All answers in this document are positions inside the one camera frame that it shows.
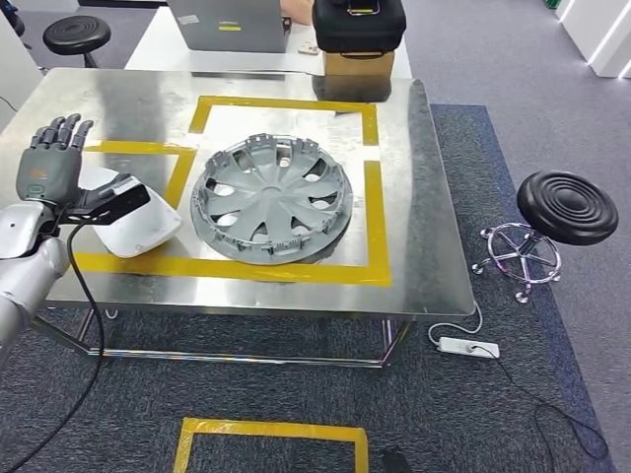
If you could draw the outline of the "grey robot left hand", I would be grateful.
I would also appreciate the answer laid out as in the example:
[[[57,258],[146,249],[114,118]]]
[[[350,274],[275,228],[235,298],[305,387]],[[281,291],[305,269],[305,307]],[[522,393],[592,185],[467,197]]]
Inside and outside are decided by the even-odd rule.
[[[88,209],[113,196],[131,179],[128,173],[94,189],[79,187],[85,141],[94,122],[79,113],[59,116],[35,131],[20,161],[16,190],[22,200],[62,209]]]

